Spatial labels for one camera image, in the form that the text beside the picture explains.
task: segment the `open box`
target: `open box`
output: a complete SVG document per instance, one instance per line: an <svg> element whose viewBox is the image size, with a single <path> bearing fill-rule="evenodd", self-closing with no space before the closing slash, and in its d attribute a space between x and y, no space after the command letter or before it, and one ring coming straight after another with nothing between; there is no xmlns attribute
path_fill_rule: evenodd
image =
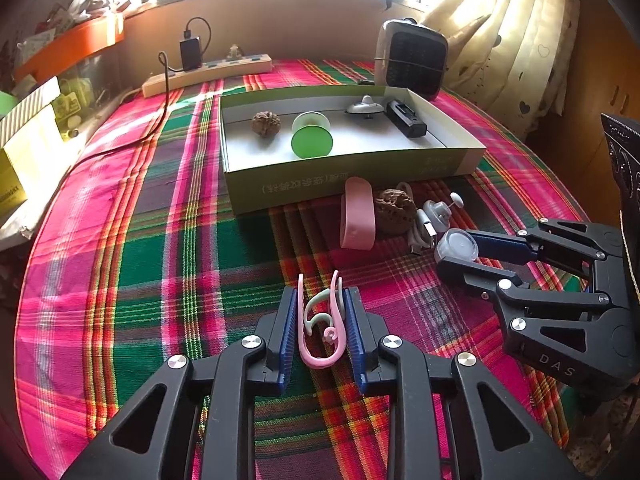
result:
<svg viewBox="0 0 640 480"><path fill-rule="evenodd" d="M408 139L385 114L370 119L347 114L364 95L386 106L399 100L427 124L427 135ZM263 139L251 130L258 112L278 114L280 132ZM334 146L327 156L298 158L291 149L293 119L322 112ZM472 173L485 147L430 102L406 88L299 86L231 94L220 98L223 169L236 214L321 196L341 194L350 176L373 187Z"/></svg>

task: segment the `curtain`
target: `curtain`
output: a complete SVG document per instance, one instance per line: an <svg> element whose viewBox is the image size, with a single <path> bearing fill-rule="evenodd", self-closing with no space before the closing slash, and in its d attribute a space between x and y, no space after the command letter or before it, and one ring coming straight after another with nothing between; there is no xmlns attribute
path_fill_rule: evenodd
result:
<svg viewBox="0 0 640 480"><path fill-rule="evenodd" d="M443 85L524 139L562 113L580 0L438 0L422 24L449 40Z"/></svg>

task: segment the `wooden power strip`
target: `wooden power strip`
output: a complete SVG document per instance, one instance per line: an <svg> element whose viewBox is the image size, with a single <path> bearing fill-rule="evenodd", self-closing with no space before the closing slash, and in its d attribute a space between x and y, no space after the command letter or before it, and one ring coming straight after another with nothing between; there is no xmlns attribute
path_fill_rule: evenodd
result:
<svg viewBox="0 0 640 480"><path fill-rule="evenodd" d="M225 77L263 74L271 72L272 68L271 58L266 54L244 56L235 60L210 61L203 63L200 68L189 70L188 72L172 72L169 70L169 90ZM142 93L145 97L158 95L162 92L164 92L164 73L151 76L142 85Z"/></svg>

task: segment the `small round container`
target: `small round container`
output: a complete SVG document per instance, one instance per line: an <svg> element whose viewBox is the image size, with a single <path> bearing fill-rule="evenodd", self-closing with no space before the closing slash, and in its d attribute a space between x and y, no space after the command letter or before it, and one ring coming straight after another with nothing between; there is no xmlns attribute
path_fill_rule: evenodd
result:
<svg viewBox="0 0 640 480"><path fill-rule="evenodd" d="M445 256L472 262L478 257L478 244L469 233L454 227L444 233L444 236L436 246L433 256L436 262L439 262Z"/></svg>
<svg viewBox="0 0 640 480"><path fill-rule="evenodd" d="M334 147L330 128L329 119L319 112L300 114L293 121L291 149L300 158L329 155Z"/></svg>

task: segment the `plaid tablecloth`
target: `plaid tablecloth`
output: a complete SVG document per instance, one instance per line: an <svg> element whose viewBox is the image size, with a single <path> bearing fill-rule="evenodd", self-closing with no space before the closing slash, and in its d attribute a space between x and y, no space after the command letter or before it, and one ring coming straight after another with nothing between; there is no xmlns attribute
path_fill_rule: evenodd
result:
<svg viewBox="0 0 640 480"><path fill-rule="evenodd" d="M68 177L31 253L15 340L24 436L51 479L169 356L220 352L276 309L299 272L310 298L334 269L360 287L366 308L391 332L440 355L473 352L559 445L567 442L567 390L505 356L491 306L443 286L430 254L409 256L402 237L379 240L371 251L342 250L338 197L233 215L220 164L219 95L355 84L371 73L368 64L281 61L268 74L174 91L159 133ZM143 137L163 99L121 106L85 156ZM472 175L415 184L416 202L454 190L465 209L454 212L453 225L508 234L541 216L584 218L509 132L444 91L434 104L487 151ZM579 288L576 278L542 264L530 264L523 277L541 288ZM359 396L346 357L318 371L296 357L286 396L259 399L255 418L259 479L385 477L386 398Z"/></svg>

